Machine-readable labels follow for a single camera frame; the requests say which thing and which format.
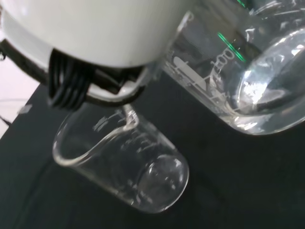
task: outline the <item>small glass beaker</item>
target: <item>small glass beaker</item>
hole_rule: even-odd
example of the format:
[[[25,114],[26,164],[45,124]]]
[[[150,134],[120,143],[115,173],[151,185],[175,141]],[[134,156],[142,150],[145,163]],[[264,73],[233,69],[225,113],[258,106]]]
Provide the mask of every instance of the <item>small glass beaker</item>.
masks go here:
[[[84,104],[59,128],[53,157],[147,213],[173,205],[189,178],[184,157],[130,105]]]
[[[305,120],[305,1],[197,0],[163,68],[232,128],[251,135]]]

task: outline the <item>white surface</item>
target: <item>white surface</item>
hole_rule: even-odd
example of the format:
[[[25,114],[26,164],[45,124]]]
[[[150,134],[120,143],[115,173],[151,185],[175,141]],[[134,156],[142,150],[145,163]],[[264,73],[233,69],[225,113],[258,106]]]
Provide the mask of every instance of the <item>white surface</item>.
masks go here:
[[[13,122],[38,85],[10,59],[0,62],[0,116]],[[7,125],[0,120],[0,138],[7,129]]]
[[[26,30],[84,61],[113,67],[158,59],[192,0],[2,0]]]
[[[26,31],[6,11],[2,13],[1,24],[5,38],[12,46],[41,68],[48,69],[52,46]]]

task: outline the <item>black table surface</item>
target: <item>black table surface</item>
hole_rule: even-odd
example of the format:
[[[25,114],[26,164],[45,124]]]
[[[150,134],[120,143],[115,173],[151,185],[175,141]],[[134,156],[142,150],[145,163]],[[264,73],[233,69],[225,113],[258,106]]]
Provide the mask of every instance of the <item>black table surface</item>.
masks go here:
[[[168,211],[138,212],[56,165],[66,112],[40,86],[0,140],[1,229],[304,229],[305,124],[270,136],[238,133],[168,76],[134,103],[189,162],[189,185]]]

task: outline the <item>black cable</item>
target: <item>black cable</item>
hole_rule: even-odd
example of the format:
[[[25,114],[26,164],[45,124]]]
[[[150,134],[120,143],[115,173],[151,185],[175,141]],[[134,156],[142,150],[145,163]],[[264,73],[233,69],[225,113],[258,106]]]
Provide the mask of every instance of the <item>black cable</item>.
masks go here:
[[[2,118],[1,116],[0,116],[0,120],[2,120],[2,121],[3,121],[6,125],[8,125],[8,126],[11,125],[11,122],[9,122],[8,120]]]
[[[53,50],[49,65],[49,105],[78,109],[85,101],[93,73],[89,64]]]

